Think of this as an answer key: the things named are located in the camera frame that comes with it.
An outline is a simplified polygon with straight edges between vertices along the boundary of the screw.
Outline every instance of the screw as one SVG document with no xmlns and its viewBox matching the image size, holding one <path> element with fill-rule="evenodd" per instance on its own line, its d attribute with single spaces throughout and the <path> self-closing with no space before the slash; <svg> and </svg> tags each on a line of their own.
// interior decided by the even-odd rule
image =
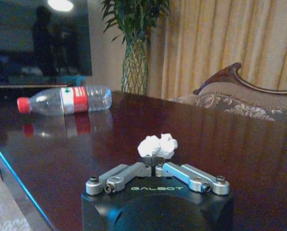
<svg viewBox="0 0 287 231">
<path fill-rule="evenodd" d="M 99 177 L 96 176 L 90 177 L 89 181 L 91 181 L 92 183 L 97 183 L 99 182 Z"/>
<path fill-rule="evenodd" d="M 203 192 L 205 192 L 205 193 L 209 192 L 210 189 L 211 189 L 211 188 L 210 188 L 210 185 L 207 184 L 207 183 L 203 183 L 203 184 L 201 185 L 201 190 L 202 190 Z"/>
<path fill-rule="evenodd" d="M 105 193 L 107 194 L 110 194 L 112 191 L 113 191 L 114 187 L 111 186 L 110 184 L 107 184 L 105 187 L 104 187 L 104 191 Z"/>
<path fill-rule="evenodd" d="M 220 183 L 220 184 L 225 184 L 226 182 L 226 178 L 223 176 L 217 176 L 216 177 L 216 182 Z"/>
</svg>

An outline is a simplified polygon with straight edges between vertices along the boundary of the crumpled white paper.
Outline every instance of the crumpled white paper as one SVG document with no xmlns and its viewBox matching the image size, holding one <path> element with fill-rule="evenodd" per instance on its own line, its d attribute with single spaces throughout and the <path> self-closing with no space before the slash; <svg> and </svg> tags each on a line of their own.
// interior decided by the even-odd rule
<svg viewBox="0 0 287 231">
<path fill-rule="evenodd" d="M 158 156 L 170 159 L 174 155 L 174 150 L 178 147 L 177 140 L 173 139 L 170 133 L 157 136 L 147 136 L 138 146 L 141 157 Z"/>
</svg>

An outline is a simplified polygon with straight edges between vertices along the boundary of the wall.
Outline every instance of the wall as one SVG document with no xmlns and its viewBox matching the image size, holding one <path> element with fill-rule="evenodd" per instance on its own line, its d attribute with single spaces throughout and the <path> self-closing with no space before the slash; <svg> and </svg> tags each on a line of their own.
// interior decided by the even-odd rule
<svg viewBox="0 0 287 231">
<path fill-rule="evenodd" d="M 122 36 L 111 42 L 121 31 L 115 27 L 103 33 L 105 23 L 102 22 L 102 5 L 99 1 L 88 1 L 88 9 L 93 76 L 87 84 L 101 84 L 112 90 L 121 90 L 125 45 L 121 45 Z"/>
</svg>

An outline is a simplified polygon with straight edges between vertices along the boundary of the plastic water bottle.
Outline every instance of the plastic water bottle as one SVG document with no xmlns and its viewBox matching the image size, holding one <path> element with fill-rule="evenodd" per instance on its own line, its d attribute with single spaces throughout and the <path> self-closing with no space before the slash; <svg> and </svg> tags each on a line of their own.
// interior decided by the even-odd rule
<svg viewBox="0 0 287 231">
<path fill-rule="evenodd" d="M 110 108 L 111 103 L 111 90 L 106 86 L 53 88 L 31 98 L 17 99 L 20 113 L 36 112 L 46 116 L 101 111 Z"/>
</svg>

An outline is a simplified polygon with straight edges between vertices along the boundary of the wooden sofa armrest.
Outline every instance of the wooden sofa armrest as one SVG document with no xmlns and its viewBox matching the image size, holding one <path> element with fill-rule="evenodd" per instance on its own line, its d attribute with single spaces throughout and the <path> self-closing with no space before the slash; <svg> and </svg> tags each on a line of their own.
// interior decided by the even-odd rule
<svg viewBox="0 0 287 231">
<path fill-rule="evenodd" d="M 264 93 L 276 94 L 276 95 L 287 95 L 287 90 L 269 90 L 265 88 L 256 87 L 255 85 L 243 80 L 238 73 L 238 70 L 241 68 L 241 63 L 234 63 L 218 73 L 212 75 L 207 81 L 205 81 L 199 89 L 193 91 L 193 94 L 198 95 L 201 90 L 208 84 L 214 82 L 230 82 L 244 87 L 257 90 Z"/>
</svg>

